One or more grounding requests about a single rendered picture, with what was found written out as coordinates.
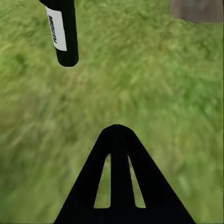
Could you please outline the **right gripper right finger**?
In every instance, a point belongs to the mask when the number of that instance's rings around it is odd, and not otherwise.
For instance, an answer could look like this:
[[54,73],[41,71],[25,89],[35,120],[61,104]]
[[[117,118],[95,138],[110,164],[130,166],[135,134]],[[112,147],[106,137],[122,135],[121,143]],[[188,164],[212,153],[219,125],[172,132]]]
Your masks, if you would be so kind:
[[[116,125],[124,224],[196,224],[133,130]],[[128,156],[146,208],[135,205]]]

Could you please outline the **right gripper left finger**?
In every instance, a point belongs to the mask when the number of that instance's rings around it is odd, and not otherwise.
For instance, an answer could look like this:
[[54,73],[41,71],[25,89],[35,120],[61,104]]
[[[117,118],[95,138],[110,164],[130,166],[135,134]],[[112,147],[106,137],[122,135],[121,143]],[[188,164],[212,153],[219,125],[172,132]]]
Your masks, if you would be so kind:
[[[111,153],[111,206],[93,208],[105,157]],[[117,125],[104,128],[54,224],[124,224]]]

